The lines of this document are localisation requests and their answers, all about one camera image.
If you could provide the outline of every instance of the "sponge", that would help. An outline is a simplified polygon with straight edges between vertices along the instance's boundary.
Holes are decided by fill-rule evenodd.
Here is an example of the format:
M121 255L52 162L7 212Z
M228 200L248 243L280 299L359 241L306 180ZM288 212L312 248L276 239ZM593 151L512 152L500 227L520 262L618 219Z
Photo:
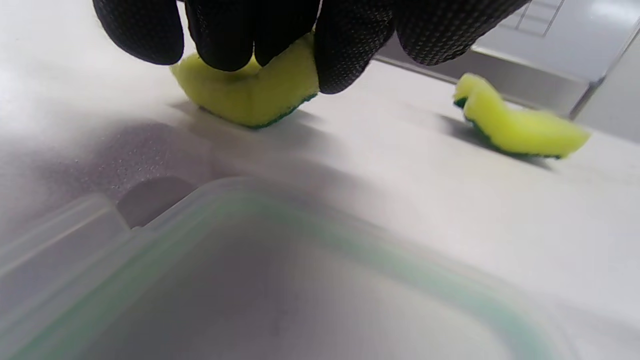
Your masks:
M253 129L284 118L319 90L310 33L265 67L252 58L242 69L225 72L192 54L171 66L171 71L187 97L197 105Z
M552 113L509 108L498 91L477 75L463 75L453 98L474 128L498 151L511 156L565 158L590 136Z

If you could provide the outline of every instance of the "wall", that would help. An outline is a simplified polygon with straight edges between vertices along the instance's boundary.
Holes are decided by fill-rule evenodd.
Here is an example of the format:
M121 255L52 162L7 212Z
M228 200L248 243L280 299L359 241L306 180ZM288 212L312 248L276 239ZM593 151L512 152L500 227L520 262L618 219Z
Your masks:
M575 121L640 143L640 37L631 43Z

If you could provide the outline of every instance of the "container lid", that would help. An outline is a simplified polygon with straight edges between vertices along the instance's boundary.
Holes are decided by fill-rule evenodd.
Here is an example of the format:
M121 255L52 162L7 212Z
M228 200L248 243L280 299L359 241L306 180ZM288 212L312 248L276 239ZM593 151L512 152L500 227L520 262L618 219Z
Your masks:
M0 336L0 359L575 359L507 284L256 181L205 185L128 236L29 341Z

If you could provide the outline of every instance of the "yellow sponge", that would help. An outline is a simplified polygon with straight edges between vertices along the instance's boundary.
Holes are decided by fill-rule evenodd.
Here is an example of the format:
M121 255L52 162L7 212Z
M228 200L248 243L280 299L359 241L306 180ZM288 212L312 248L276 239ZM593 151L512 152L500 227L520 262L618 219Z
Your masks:
M225 72L192 54L171 71L197 105L255 129L282 119L318 93L312 34L298 39L265 67L252 58L244 68Z
M565 158L580 149L589 133L545 111L513 110L487 80L465 74L454 104L498 151L514 156Z

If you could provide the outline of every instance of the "black glove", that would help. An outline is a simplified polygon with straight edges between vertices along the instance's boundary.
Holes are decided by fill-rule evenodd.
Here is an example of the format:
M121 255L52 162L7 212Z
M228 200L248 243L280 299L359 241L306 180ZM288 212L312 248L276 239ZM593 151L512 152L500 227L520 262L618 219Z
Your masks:
M528 0L324 0L315 57L320 91L357 79L397 31L415 61L437 65L467 51ZM189 32L210 66L233 71L255 52L266 65L316 22L320 0L186 0ZM93 0L109 37L129 54L169 65L184 40L175 0Z

